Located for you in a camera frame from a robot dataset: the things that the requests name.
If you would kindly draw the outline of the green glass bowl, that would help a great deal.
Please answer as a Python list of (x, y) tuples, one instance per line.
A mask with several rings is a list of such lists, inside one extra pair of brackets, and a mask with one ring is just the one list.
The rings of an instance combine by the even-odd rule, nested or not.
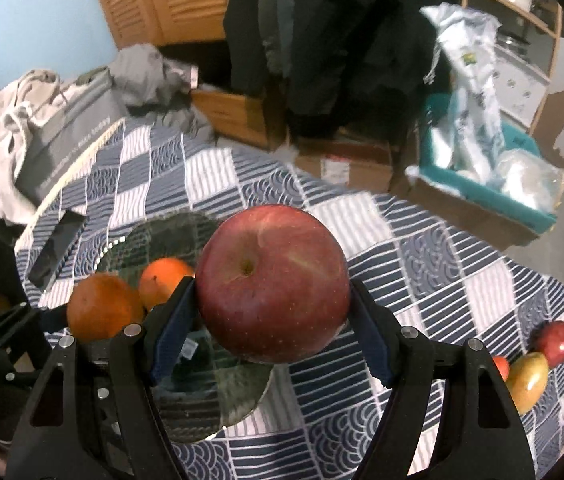
[[(134, 226), (109, 243), (95, 270), (116, 274), (136, 287), (148, 263), (179, 259), (195, 266), (201, 249), (220, 222), (204, 214), (171, 214)], [(153, 397), (170, 439), (194, 443), (223, 431), (227, 437), (265, 431), (258, 405), (265, 398), (273, 367), (240, 360), (222, 348), (196, 321)]]

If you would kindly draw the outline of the white rice bag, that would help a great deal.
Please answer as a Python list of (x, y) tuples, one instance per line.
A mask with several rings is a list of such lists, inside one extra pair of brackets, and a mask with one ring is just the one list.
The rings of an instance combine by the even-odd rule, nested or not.
[(419, 9), (436, 34), (432, 66), (441, 58), (450, 66), (451, 93), (445, 132), (434, 129), (445, 151), (439, 162), (446, 167), (471, 169), (482, 179), (495, 174), (504, 151), (501, 115), (494, 73), (498, 18), (458, 4), (440, 3)]

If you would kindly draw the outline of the grey clothes pile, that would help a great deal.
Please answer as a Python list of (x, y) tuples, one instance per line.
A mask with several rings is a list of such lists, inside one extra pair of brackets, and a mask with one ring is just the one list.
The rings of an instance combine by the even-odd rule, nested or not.
[(215, 132), (209, 119), (193, 104), (198, 88), (198, 67), (171, 60), (152, 44), (121, 49), (107, 65), (114, 88), (133, 117), (212, 142)]

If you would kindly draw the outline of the white patterned storage box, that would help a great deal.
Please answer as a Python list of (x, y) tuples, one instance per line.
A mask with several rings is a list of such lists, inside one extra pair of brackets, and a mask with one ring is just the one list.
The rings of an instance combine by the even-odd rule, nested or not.
[(495, 46), (494, 81), (501, 112), (525, 128), (532, 125), (550, 79), (535, 65)]

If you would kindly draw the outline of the small labelled cardboard box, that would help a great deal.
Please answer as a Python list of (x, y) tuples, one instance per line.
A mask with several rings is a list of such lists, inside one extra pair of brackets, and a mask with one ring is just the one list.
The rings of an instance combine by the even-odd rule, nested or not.
[(331, 184), (386, 193), (393, 180), (393, 153), (386, 141), (340, 129), (334, 139), (297, 136), (294, 165)]

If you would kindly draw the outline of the wooden drawer box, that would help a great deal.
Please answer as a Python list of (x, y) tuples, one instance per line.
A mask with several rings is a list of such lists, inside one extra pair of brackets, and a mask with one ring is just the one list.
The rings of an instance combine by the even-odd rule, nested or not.
[(286, 142), (283, 105), (278, 96), (252, 98), (222, 91), (193, 90), (193, 105), (218, 136), (274, 151)]

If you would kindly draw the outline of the red apple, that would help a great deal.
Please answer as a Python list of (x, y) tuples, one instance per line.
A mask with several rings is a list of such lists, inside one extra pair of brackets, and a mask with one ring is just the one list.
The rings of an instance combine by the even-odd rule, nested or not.
[(223, 221), (197, 262), (201, 318), (219, 345), (256, 363), (322, 351), (347, 320), (346, 257), (306, 211), (261, 205)]
[(546, 358), (550, 368), (564, 363), (564, 321), (541, 326), (535, 336), (534, 350)]

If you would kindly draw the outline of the yellow green mango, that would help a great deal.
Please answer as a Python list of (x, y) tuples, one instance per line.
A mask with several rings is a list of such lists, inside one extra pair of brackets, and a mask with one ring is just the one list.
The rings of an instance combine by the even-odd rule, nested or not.
[(540, 399), (547, 387), (549, 363), (541, 352), (529, 352), (510, 367), (506, 387), (517, 413), (525, 415)]

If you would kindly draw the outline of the grey storage bin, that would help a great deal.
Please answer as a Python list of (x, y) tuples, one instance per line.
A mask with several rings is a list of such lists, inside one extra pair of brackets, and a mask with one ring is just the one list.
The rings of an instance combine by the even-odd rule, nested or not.
[(33, 135), (27, 148), (15, 183), (34, 206), (41, 205), (79, 156), (126, 113), (107, 68), (93, 73), (78, 90), (70, 98), (61, 95), (64, 106)]

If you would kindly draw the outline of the black phone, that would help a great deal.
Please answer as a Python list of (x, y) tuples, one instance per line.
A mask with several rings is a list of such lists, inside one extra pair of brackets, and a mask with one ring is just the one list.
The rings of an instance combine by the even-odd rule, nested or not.
[(59, 220), (28, 275), (28, 280), (37, 289), (45, 292), (52, 286), (71, 247), (83, 231), (85, 221), (83, 214), (72, 210), (66, 211)]

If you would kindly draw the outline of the black hanging coat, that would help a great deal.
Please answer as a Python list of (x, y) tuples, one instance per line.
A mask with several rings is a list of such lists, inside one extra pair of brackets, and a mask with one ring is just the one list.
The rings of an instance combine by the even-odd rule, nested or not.
[(398, 144), (427, 95), (436, 32), (425, 6), (458, 0), (227, 0), (231, 84), (283, 87), (293, 136), (340, 129)]

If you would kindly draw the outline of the clear plastic bag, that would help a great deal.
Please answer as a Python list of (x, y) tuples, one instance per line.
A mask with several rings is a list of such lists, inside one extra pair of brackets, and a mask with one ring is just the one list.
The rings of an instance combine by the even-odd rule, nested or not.
[(526, 207), (554, 214), (564, 193), (564, 170), (521, 148), (504, 151), (495, 168), (500, 192)]

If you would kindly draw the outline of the teal plastic crate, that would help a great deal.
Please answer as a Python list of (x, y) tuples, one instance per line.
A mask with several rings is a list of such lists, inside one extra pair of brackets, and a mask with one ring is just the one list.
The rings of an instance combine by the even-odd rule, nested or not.
[(448, 165), (442, 167), (439, 155), (445, 148), (439, 136), (435, 136), (434, 129), (440, 127), (445, 132), (449, 103), (450, 96), (446, 93), (431, 94), (425, 101), (419, 118), (419, 175), (426, 183), (439, 186), (454, 197), (524, 226), (536, 235), (549, 231), (558, 220), (556, 214), (528, 206), (503, 194), (498, 174), (493, 174), (490, 169), (486, 171), (486, 179), (482, 179), (471, 169), (454, 167), (453, 155), (450, 155)]

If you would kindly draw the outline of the beige clothes pile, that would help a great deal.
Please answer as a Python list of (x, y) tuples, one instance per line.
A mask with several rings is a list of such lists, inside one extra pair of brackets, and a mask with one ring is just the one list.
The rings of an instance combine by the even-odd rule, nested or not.
[(0, 219), (26, 224), (36, 207), (16, 189), (27, 151), (50, 118), (86, 90), (53, 70), (29, 70), (0, 90)]

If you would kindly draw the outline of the blue white patterned tablecloth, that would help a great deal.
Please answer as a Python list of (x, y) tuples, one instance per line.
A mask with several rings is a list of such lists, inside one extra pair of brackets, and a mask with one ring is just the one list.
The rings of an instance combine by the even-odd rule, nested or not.
[(15, 246), (65, 311), (13, 479), (539, 479), (564, 285), (428, 211), (123, 119)]

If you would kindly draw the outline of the brown cardboard box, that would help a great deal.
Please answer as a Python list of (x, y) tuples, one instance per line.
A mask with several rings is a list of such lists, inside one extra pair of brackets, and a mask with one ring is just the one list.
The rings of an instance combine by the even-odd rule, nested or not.
[(539, 235), (457, 196), (446, 194), (416, 179), (410, 183), (404, 174), (393, 177), (389, 192), (428, 210), (458, 229), (471, 233), (499, 250), (527, 246)]

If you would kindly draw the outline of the large orange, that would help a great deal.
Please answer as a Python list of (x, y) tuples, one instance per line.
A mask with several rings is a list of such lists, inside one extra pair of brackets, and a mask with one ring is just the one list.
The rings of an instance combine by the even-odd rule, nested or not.
[(193, 268), (177, 258), (160, 258), (149, 263), (140, 274), (137, 286), (144, 308), (150, 311), (153, 307), (164, 304), (182, 278), (193, 275)]

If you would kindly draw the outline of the wooden ladder shelf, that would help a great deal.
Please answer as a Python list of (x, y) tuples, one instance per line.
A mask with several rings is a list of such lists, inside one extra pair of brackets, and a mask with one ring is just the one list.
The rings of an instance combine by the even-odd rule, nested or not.
[[(465, 8), (480, 10), (498, 18), (500, 28), (496, 46), (508, 49), (525, 62), (538, 67), (550, 79), (551, 84), (558, 62), (563, 28), (563, 9), (556, 0), (532, 0), (529, 12), (518, 9), (506, 0), (461, 0), (461, 4)], [(515, 122), (500, 110), (502, 118), (518, 125), (528, 134), (533, 134), (547, 102), (550, 84), (529, 128)]]

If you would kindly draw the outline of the small tangerine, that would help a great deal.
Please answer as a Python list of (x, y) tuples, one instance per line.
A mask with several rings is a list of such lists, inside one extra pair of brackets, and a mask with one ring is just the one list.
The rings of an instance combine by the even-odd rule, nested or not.
[(510, 374), (510, 364), (508, 360), (504, 356), (493, 356), (492, 361), (494, 361), (500, 376), (506, 382)]

